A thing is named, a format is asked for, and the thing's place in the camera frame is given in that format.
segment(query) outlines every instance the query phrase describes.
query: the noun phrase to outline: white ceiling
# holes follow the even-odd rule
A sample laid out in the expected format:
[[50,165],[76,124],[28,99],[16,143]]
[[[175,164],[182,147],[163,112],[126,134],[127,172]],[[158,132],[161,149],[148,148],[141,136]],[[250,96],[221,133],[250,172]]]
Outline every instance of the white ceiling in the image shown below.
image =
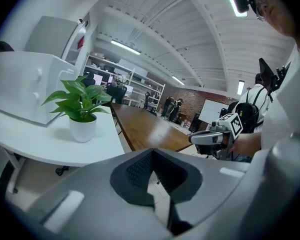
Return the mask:
[[228,93],[239,80],[254,85],[259,58],[275,69],[293,47],[252,10],[236,17],[229,0],[108,0],[97,32],[141,51],[167,78]]

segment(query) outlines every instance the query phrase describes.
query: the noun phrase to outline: table leg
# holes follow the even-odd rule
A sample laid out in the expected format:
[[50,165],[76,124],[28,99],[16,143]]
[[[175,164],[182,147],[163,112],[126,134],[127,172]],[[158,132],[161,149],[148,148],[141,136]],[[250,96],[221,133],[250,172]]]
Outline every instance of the table leg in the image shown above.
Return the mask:
[[17,160],[17,158],[9,153],[7,150],[3,149],[6,156],[8,157],[9,161],[11,162],[12,166],[14,167],[13,173],[11,175],[11,178],[9,180],[8,186],[6,188],[6,192],[5,192],[5,197],[8,200],[11,200],[11,197],[13,194],[16,194],[18,192],[18,190],[15,188],[16,186],[16,182],[17,182],[17,178],[18,175],[21,171],[21,168],[25,162],[25,158],[24,157],[20,157],[19,160]]

